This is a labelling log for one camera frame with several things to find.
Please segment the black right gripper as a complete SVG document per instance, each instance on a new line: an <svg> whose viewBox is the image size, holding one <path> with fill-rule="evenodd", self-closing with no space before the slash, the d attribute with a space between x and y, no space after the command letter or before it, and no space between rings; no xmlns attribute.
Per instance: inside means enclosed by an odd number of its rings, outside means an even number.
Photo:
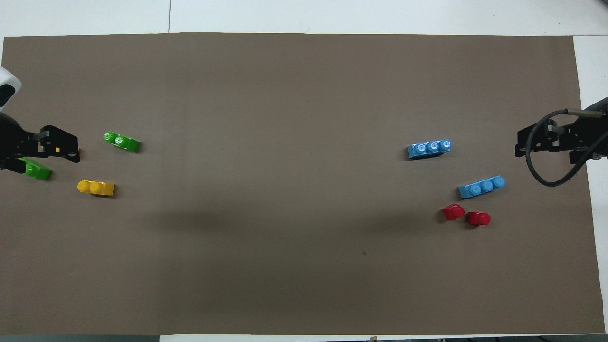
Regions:
<svg viewBox="0 0 608 342"><path fill-rule="evenodd" d="M585 163L587 160L599 160L607 156L607 138L602 138L608 130L607 104L608 98L604 98L584 110L567 110L567 115L578 117L573 123L564 126L564 133L560 135L560 150L569 151L569 163ZM530 152L558 151L559 137L553 130L556 126L553 119L541 123L532 135ZM517 132L515 157L525 156L526 142L534 127L535 124Z"/></svg>

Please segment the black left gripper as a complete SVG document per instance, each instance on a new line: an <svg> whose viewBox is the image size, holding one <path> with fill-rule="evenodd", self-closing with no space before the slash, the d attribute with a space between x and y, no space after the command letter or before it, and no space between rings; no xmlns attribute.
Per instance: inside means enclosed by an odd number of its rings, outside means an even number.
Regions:
<svg viewBox="0 0 608 342"><path fill-rule="evenodd" d="M15 119L0 114L0 169L26 172L22 157L63 158L73 163L80 162L78 138L52 125L43 126L34 134L24 130Z"/></svg>

